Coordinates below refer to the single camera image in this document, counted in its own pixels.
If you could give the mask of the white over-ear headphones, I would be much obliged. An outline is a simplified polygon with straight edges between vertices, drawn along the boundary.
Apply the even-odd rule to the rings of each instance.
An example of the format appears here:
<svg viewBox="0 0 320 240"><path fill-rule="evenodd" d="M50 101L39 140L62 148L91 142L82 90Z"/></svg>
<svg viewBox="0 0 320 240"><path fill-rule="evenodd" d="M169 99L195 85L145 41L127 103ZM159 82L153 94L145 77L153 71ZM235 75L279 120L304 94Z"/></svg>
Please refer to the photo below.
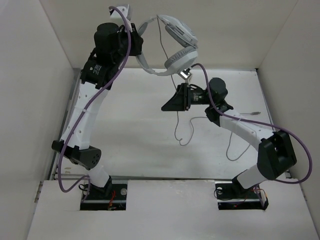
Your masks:
<svg viewBox="0 0 320 240"><path fill-rule="evenodd" d="M189 69L198 58L198 38L195 33L176 17L157 14L140 24L137 30L140 37L146 32L147 27L152 22L156 22L158 25L163 24L162 27L158 27L158 30L164 30L167 37L171 38L170 42L173 44L173 49L176 52L173 52L173 49L170 50L171 55L167 51L163 52L165 62L163 63L164 70L162 71L158 71L149 65L144 53L139 53L136 57L139 66L147 73L159 77L180 74Z"/></svg>

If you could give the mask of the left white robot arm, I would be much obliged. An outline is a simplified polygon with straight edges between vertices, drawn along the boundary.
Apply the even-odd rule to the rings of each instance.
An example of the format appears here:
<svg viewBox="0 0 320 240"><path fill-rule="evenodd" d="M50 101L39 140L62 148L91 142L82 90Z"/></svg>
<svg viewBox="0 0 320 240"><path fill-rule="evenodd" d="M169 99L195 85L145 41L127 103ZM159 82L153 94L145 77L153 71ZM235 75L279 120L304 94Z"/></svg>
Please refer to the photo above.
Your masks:
<svg viewBox="0 0 320 240"><path fill-rule="evenodd" d="M62 161L85 168L88 173L81 177L88 181L86 192L94 192L100 198L107 198L112 192L112 178L99 163L100 149L90 145L91 133L99 109L120 75L128 58L142 52L143 39L134 23L129 29L124 25L107 22L100 24L94 34L95 47L80 72L78 96L67 127L51 148L59 153L57 176L60 189L62 184Z"/></svg>

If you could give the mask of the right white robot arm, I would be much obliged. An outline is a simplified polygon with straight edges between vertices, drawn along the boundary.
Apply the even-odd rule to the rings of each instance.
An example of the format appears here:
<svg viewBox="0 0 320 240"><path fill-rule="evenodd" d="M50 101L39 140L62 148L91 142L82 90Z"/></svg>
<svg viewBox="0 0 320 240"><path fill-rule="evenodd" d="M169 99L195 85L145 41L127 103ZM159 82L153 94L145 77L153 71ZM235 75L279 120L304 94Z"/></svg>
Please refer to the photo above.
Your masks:
<svg viewBox="0 0 320 240"><path fill-rule="evenodd" d="M178 85L177 93L161 110L184 112L192 105L206 105L205 114L210 122L231 131L257 150L257 163L232 179L232 193L243 197L254 186L267 180L276 180L294 166L297 159L288 133L246 122L245 118L225 101L227 94L226 83L218 77L212 78L206 89L182 83Z"/></svg>

